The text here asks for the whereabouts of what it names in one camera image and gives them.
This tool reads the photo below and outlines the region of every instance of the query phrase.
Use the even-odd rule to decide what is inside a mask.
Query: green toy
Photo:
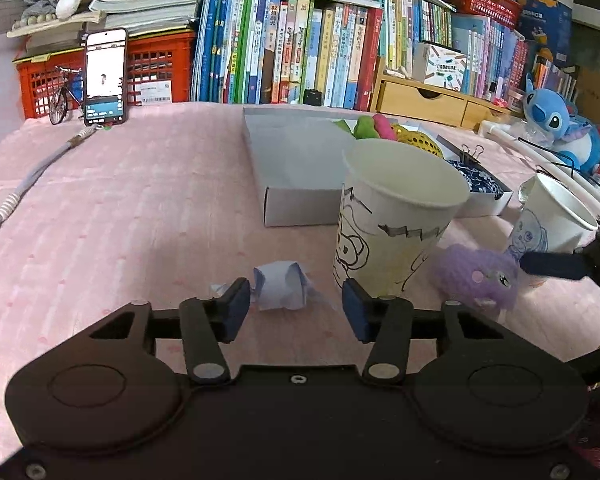
[[[374,118],[368,115],[359,117],[355,128],[353,128],[353,136],[356,139],[379,139],[380,135],[376,132]]]

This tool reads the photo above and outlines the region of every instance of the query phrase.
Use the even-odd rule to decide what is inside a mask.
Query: red crate
[[[189,100],[191,48],[195,34],[191,31],[153,38],[129,40],[127,47],[126,90],[130,106],[140,104],[136,84],[171,81],[171,99],[175,103]],[[84,51],[52,54],[46,60],[17,64],[20,74],[22,108],[27,119],[49,113],[49,99],[58,91],[62,77],[56,66],[74,70],[84,67]],[[77,105],[69,99],[69,108]]]
[[[514,0],[446,0],[462,14],[489,16],[498,23],[516,28],[522,6]]]

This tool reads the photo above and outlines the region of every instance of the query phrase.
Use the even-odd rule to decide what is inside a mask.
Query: drawer cutout handle
[[[439,92],[434,92],[433,90],[425,90],[424,88],[417,88],[417,90],[418,93],[425,99],[435,99],[436,97],[440,97],[442,95]]]

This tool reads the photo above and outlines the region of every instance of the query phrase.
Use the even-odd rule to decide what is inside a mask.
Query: open box
[[[304,107],[244,109],[243,135],[265,226],[338,223],[346,174],[342,152],[356,141],[334,121],[342,118],[356,121],[359,115]],[[436,141],[445,158],[459,160],[459,148],[427,132],[417,121],[401,120],[400,124],[438,137]],[[496,216],[503,211],[513,193],[494,179],[502,186],[504,195],[496,200],[493,194],[471,193],[456,218]]]

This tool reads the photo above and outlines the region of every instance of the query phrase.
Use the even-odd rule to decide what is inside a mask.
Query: screw
[[[554,468],[551,469],[551,472],[549,473],[549,478],[551,480],[567,480],[570,474],[571,470],[566,464],[557,464],[554,465]]]
[[[24,472],[30,480],[44,480],[46,478],[46,470],[40,464],[29,464]]]
[[[400,368],[389,363],[371,365],[367,372],[376,379],[393,379],[400,373]]]
[[[217,379],[224,374],[224,367],[216,363],[202,363],[193,368],[193,374],[200,379]]]

